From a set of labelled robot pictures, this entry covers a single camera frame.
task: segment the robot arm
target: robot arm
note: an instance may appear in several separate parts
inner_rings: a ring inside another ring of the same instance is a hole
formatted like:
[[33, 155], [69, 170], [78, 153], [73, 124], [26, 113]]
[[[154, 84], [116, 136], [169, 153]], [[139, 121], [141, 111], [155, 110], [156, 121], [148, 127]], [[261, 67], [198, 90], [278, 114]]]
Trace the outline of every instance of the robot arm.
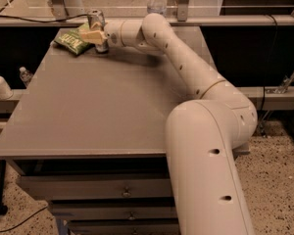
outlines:
[[166, 125], [166, 152], [182, 235], [253, 235], [232, 150], [257, 125], [254, 105], [173, 32], [163, 16], [105, 25], [110, 47], [164, 53], [194, 100]]

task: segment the black cable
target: black cable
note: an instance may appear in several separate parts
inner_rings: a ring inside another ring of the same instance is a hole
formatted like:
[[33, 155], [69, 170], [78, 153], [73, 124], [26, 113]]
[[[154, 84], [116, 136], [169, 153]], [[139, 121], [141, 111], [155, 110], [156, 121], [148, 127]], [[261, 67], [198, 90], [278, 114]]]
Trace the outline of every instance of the black cable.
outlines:
[[19, 226], [21, 226], [22, 224], [24, 224], [26, 221], [28, 221], [29, 219], [31, 219], [32, 217], [34, 217], [36, 214], [38, 214], [38, 213], [44, 211], [44, 210], [47, 209], [47, 208], [48, 208], [48, 207], [44, 207], [44, 208], [40, 209], [39, 211], [35, 212], [34, 214], [32, 214], [31, 216], [29, 216], [29, 217], [28, 217], [27, 219], [25, 219], [24, 221], [22, 221], [21, 223], [17, 224], [16, 226], [13, 226], [13, 227], [11, 227], [11, 228], [9, 228], [9, 229], [2, 230], [2, 231], [0, 231], [0, 233], [2, 233], [2, 232], [7, 232], [7, 231], [11, 231], [11, 230], [14, 230], [15, 228], [18, 228]]
[[79, 14], [76, 16], [72, 17], [67, 17], [65, 19], [61, 20], [49, 20], [49, 21], [44, 21], [44, 20], [32, 20], [32, 19], [27, 19], [27, 18], [22, 18], [22, 17], [17, 17], [17, 16], [5, 16], [5, 15], [0, 15], [0, 18], [5, 18], [5, 19], [15, 19], [15, 20], [23, 20], [23, 21], [28, 21], [28, 22], [36, 22], [36, 23], [54, 23], [54, 22], [64, 22], [66, 20], [71, 20], [75, 18], [80, 18], [80, 17], [85, 17], [87, 14]]
[[263, 100], [262, 100], [262, 105], [260, 107], [260, 111], [263, 110], [264, 104], [265, 104], [265, 99], [266, 99], [265, 79], [267, 77], [267, 73], [268, 73], [268, 69], [269, 69], [269, 63], [270, 63], [270, 58], [271, 58], [271, 55], [272, 55], [272, 52], [273, 52], [273, 48], [274, 48], [274, 45], [275, 45], [275, 42], [276, 42], [276, 37], [277, 37], [277, 21], [276, 21], [276, 19], [274, 18], [273, 15], [267, 15], [267, 16], [271, 17], [273, 19], [273, 21], [274, 21], [274, 24], [275, 24], [275, 34], [274, 34], [273, 42], [272, 42], [271, 47], [269, 49], [269, 54], [268, 54], [268, 58], [267, 58], [267, 68], [266, 68], [264, 79], [263, 79]]

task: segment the screw hole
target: screw hole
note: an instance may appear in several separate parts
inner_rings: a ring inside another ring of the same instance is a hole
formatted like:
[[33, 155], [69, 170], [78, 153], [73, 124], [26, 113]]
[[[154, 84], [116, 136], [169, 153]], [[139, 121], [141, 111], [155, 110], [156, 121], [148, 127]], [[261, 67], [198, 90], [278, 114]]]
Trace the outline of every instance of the screw hole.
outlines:
[[242, 124], [245, 125], [244, 116], [241, 115]]
[[220, 150], [219, 149], [212, 149], [209, 151], [209, 155], [213, 156], [213, 155], [219, 155], [220, 154]]
[[227, 195], [219, 198], [219, 204], [221, 205], [227, 205], [227, 204], [232, 204], [232, 197]]
[[220, 199], [223, 200], [223, 201], [231, 201], [232, 197], [227, 195], [227, 196], [221, 197]]

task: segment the plastic bottle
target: plastic bottle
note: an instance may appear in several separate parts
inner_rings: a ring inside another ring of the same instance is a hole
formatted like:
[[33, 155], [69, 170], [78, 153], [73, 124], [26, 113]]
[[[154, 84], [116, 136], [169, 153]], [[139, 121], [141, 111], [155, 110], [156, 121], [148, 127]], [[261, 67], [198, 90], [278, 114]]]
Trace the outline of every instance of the plastic bottle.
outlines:
[[20, 79], [24, 83], [25, 87], [28, 87], [32, 77], [33, 74], [28, 69], [26, 69], [25, 67], [20, 68]]
[[8, 99], [12, 97], [13, 91], [11, 90], [7, 81], [0, 76], [0, 98], [1, 99]]
[[147, 3], [147, 12], [158, 13], [160, 15], [166, 16], [167, 4], [165, 0], [149, 0]]

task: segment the terrazzo floor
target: terrazzo floor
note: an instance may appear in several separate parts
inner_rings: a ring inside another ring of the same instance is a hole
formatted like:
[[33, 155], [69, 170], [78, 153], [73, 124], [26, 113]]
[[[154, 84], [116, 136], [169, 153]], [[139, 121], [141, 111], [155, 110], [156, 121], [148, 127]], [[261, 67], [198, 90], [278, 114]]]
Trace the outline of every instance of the terrazzo floor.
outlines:
[[[266, 124], [268, 138], [255, 133], [250, 155], [236, 166], [256, 235], [294, 235], [294, 138], [281, 119]], [[16, 184], [18, 175], [7, 165], [0, 230], [13, 227], [47, 204], [34, 201]], [[1, 234], [58, 235], [55, 218], [44, 210], [20, 227]]]

